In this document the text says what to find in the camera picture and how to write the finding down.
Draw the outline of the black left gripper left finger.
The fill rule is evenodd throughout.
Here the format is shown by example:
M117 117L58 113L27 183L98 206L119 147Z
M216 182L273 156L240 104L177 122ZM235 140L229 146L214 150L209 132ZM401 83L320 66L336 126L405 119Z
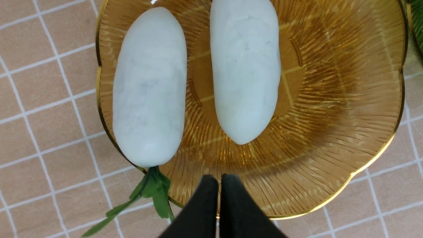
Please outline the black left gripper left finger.
M218 182L202 176L195 193L160 238L214 238L216 236Z

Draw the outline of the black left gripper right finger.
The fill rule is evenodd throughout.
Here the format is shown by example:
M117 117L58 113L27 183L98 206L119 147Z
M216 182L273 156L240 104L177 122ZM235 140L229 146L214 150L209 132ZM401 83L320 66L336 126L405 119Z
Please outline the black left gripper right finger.
M220 199L221 238L286 238L254 202L235 174L223 174Z

